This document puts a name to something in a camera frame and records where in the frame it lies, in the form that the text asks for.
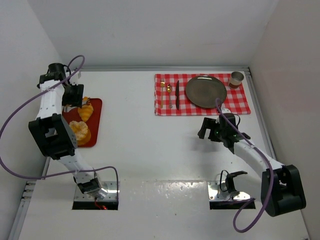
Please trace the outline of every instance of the checkered cloth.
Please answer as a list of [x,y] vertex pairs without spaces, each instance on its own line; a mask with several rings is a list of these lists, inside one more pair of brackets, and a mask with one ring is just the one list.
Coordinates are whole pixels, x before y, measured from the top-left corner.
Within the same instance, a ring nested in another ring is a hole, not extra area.
[[[193,115],[218,115],[215,108],[201,108],[195,106],[186,95],[186,86],[188,81],[199,75],[210,75],[219,79],[225,85],[227,96],[222,107],[229,109],[234,114],[250,114],[247,98],[244,87],[241,84],[237,89],[228,87],[229,73],[213,73],[213,74],[156,74],[154,83],[154,112],[159,116],[193,116]],[[169,93],[166,88],[163,88],[163,108],[161,108],[161,87],[160,81],[164,79],[165,85],[172,85],[171,102],[172,108],[169,108]],[[176,108],[176,84],[179,81],[179,105],[180,109]]]

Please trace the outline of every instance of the gold fork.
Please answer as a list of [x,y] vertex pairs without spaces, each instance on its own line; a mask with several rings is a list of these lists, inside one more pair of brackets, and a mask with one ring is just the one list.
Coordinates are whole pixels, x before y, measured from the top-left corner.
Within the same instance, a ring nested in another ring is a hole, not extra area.
[[162,100],[162,96],[163,96],[163,89],[166,86],[165,80],[162,78],[161,82],[160,82],[160,87],[161,87],[161,108],[163,108],[164,106],[164,101]]

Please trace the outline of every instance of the black knife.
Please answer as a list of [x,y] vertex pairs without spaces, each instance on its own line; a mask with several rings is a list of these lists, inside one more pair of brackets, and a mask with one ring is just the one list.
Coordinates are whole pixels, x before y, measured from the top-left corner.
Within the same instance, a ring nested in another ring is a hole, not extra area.
[[180,103],[179,103],[179,81],[176,82],[176,85],[175,85],[175,96],[176,96],[176,99],[175,99],[175,106],[176,106],[176,109],[180,109]]

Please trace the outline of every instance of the tabletop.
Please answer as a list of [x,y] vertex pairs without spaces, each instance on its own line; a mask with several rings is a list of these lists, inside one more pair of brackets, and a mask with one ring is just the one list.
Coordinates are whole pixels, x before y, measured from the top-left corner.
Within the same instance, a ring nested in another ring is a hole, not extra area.
[[[210,210],[206,181],[217,180],[221,170],[243,170],[259,177],[222,143],[198,138],[204,116],[155,115],[154,76],[159,73],[81,73],[84,95],[100,98],[103,104],[97,143],[81,148],[80,153],[94,168],[117,168],[118,210],[72,210],[76,185],[70,174],[38,180],[19,239],[300,240],[307,236],[300,211],[278,217],[264,213],[249,232],[237,233],[232,226],[236,210]],[[251,114],[241,115],[239,129],[271,154],[247,79],[243,87]],[[62,164],[51,160],[47,173],[64,170]],[[99,176],[103,181],[115,180],[109,169]],[[239,228],[253,220],[261,204],[257,202],[256,207],[241,213]]]

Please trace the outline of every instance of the metal cup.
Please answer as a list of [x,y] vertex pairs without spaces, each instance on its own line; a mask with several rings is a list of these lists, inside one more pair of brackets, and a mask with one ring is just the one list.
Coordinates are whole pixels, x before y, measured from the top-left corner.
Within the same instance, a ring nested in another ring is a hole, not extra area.
[[241,72],[234,71],[233,73],[231,73],[231,76],[230,76],[229,82],[228,82],[228,86],[231,89],[236,89],[240,86],[243,79],[245,79],[245,76]]

